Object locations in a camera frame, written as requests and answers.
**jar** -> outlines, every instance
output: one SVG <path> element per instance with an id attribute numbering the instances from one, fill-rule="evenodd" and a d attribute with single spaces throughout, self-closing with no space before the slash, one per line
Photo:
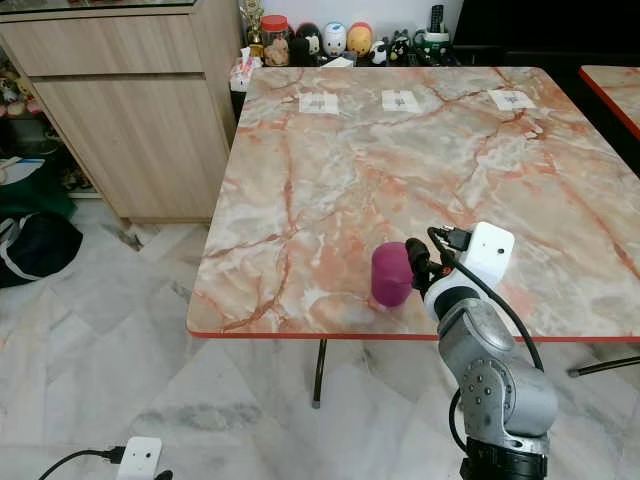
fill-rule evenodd
<path id="1" fill-rule="evenodd" d="M 270 67 L 289 65 L 289 22 L 284 15 L 262 17 L 264 63 Z"/>

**black metal table leg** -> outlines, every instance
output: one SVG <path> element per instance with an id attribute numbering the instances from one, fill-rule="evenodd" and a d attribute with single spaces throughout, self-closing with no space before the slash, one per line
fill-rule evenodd
<path id="1" fill-rule="evenodd" d="M 640 356 L 623 358 L 621 360 L 613 360 L 611 362 L 602 362 L 596 365 L 590 365 L 588 367 L 573 368 L 568 370 L 567 373 L 570 377 L 580 377 L 582 375 L 589 375 L 590 373 L 602 372 L 603 370 L 611 370 L 612 368 L 627 367 L 629 365 L 636 365 L 640 363 Z"/>
<path id="2" fill-rule="evenodd" d="M 324 355 L 327 351 L 327 339 L 320 339 L 318 347 L 318 362 L 316 363 L 316 382 L 313 387 L 313 408 L 320 408 L 320 392 L 322 391 L 322 374 L 324 372 Z"/>

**white wall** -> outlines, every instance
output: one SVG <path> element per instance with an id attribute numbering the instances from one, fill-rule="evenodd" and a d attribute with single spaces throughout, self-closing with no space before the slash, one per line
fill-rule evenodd
<path id="1" fill-rule="evenodd" d="M 329 22 L 340 22 L 347 29 L 354 22 L 367 22 L 376 39 L 408 28 L 413 36 L 429 21 L 431 7 L 444 5 L 445 25 L 455 34 L 463 0 L 262 0 L 265 15 L 285 15 L 295 29 L 313 22 L 322 29 Z"/>

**paper sticker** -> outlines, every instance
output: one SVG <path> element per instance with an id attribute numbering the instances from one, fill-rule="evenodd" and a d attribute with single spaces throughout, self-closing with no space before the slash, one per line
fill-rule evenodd
<path id="1" fill-rule="evenodd" d="M 536 105 L 523 92 L 517 90 L 489 90 L 489 95 L 498 110 L 516 110 L 518 108 L 536 108 Z"/>
<path id="2" fill-rule="evenodd" d="M 421 112 L 420 105 L 410 90 L 383 90 L 382 108 L 388 112 Z"/>
<path id="3" fill-rule="evenodd" d="M 331 113 L 338 115 L 338 96 L 333 93 L 301 93 L 300 113 Z"/>

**gray robot arm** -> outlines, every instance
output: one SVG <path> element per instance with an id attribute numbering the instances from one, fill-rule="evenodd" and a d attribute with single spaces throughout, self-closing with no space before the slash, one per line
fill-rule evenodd
<path id="1" fill-rule="evenodd" d="M 485 287 L 495 287 L 506 270 L 513 236 L 484 222 L 473 233 L 458 232 L 466 235 L 451 245 L 463 252 L 460 268 L 473 269 Z M 482 289 L 460 269 L 431 262 L 419 240 L 408 240 L 407 252 L 414 287 L 427 314 L 438 321 L 440 354 L 460 388 L 468 455 L 462 477 L 544 478 L 547 432 L 557 413 L 552 385 L 523 357 Z"/>

